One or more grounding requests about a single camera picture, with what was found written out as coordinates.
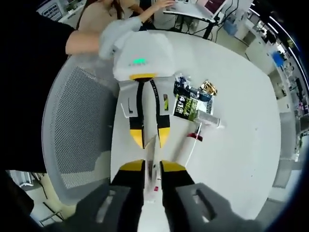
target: person's arm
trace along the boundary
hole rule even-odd
[[[96,32],[72,32],[66,43],[66,54],[97,53],[99,36]]]
[[[175,0],[157,0],[151,7],[145,10],[138,17],[144,23],[150,18],[155,12],[160,10],[161,8],[171,6],[175,3]]]
[[[129,9],[138,14],[142,14],[144,12],[144,10],[137,4],[133,4],[132,6],[129,7]]]

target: table surface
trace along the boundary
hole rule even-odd
[[[226,128],[207,129],[202,145],[187,165],[188,173],[196,183],[202,182],[228,199],[235,213],[243,218],[255,218],[272,188],[281,147],[279,111],[269,77],[245,58],[213,42],[170,31],[151,33],[168,37],[177,69],[189,74],[194,86],[209,79],[218,89],[213,115],[221,118]],[[155,98],[151,87],[145,85],[145,88],[149,88],[143,91],[145,141],[148,142],[156,134]],[[192,123],[170,117],[170,135],[161,149],[163,160],[174,160],[190,127]],[[130,136],[129,121],[118,103],[111,180],[121,165],[146,156],[147,150],[140,149]],[[144,206],[143,212],[148,211],[146,218],[158,221],[164,210],[160,203],[153,205]]]
[[[269,45],[266,45],[266,43],[263,41],[261,35],[254,30],[250,25],[250,20],[245,21],[245,26],[249,29],[249,31],[258,39],[258,41],[265,46],[265,51],[271,55],[273,50],[270,49]],[[273,62],[273,66],[277,70],[279,77],[281,78],[281,82],[283,84],[286,97],[288,99],[288,104],[289,104],[289,109],[290,109],[290,116],[289,120],[284,119],[283,122],[281,123],[282,128],[285,128],[284,130],[289,130],[290,133],[283,133],[281,137],[281,156],[283,157],[291,157],[295,153],[295,147],[296,147],[296,140],[297,140],[297,134],[296,134],[296,118],[294,114],[294,102],[293,98],[290,92],[290,89],[287,84],[287,79],[288,77],[285,75],[285,73],[281,70],[281,67],[277,67],[275,61],[271,59]]]

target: woman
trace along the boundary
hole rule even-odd
[[[122,7],[131,8],[135,12],[141,13],[139,17],[144,23],[156,11],[172,5],[173,2],[174,0],[157,0],[154,5],[143,11],[140,7],[137,7],[134,0],[99,0],[85,6],[78,30],[101,33],[112,21],[123,18],[124,11]]]
[[[139,15],[140,21],[172,3],[159,0]],[[15,10],[16,17],[4,28],[2,166],[5,170],[45,173],[41,128],[49,90],[68,55],[98,53],[100,33],[77,31],[54,22],[39,15],[36,6],[27,1],[16,5],[9,1],[6,6]]]

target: cable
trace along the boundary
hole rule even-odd
[[[225,17],[225,19],[224,20],[222,20],[222,22],[221,23],[219,23],[218,25],[220,25],[221,24],[221,26],[219,27],[219,29],[217,30],[217,33],[216,33],[216,39],[215,39],[215,43],[217,43],[217,39],[218,39],[218,32],[219,32],[219,30],[223,27],[223,25],[224,25],[224,23],[226,22],[226,20],[230,17],[230,15],[232,14],[232,13],[234,13],[237,9],[238,9],[238,7],[239,7],[239,0],[237,0],[237,6],[236,6],[236,8],[234,9],[234,10],[232,10],[226,17]]]
[[[48,204],[46,204],[46,202],[43,202],[43,204],[45,205],[46,208],[48,208],[53,214],[54,216],[56,216],[57,218],[59,218],[60,220],[64,220],[64,217],[62,216],[61,212],[55,212],[54,210],[51,209],[51,207],[48,206]]]
[[[249,47],[249,45],[247,45],[244,41],[240,40],[239,38],[237,37],[234,37],[235,39],[237,39],[238,41],[242,42],[244,45],[246,45],[247,47]]]
[[[189,23],[186,21],[185,22],[186,23],[186,25],[187,25],[187,27],[188,27],[188,30],[186,31],[186,33],[189,33],[190,34],[190,25],[189,25]]]
[[[226,15],[226,12],[232,7],[233,2],[234,2],[234,0],[232,0],[231,5],[226,9],[226,11],[225,11],[225,13],[224,13],[224,16]],[[196,31],[196,32],[194,32],[194,33],[192,33],[192,34],[190,34],[190,35],[195,35],[196,33],[199,33],[199,32],[201,32],[201,31],[203,31],[203,30],[206,30],[207,27],[205,27],[205,28],[203,28],[203,29],[201,29],[201,30],[198,30],[198,31]]]
[[[35,176],[34,173],[31,173],[31,176],[32,176],[32,177],[38,182],[38,184],[42,187],[42,190],[43,190],[43,193],[44,193],[44,195],[45,195],[45,198],[47,199],[47,195],[46,195],[44,186],[42,185],[41,181]]]

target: cabinet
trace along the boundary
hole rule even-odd
[[[277,100],[278,108],[280,113],[288,113],[292,111],[293,106],[289,104],[289,99],[287,96]]]
[[[267,75],[275,70],[274,61],[267,53],[266,45],[260,38],[255,38],[246,50],[249,60]]]

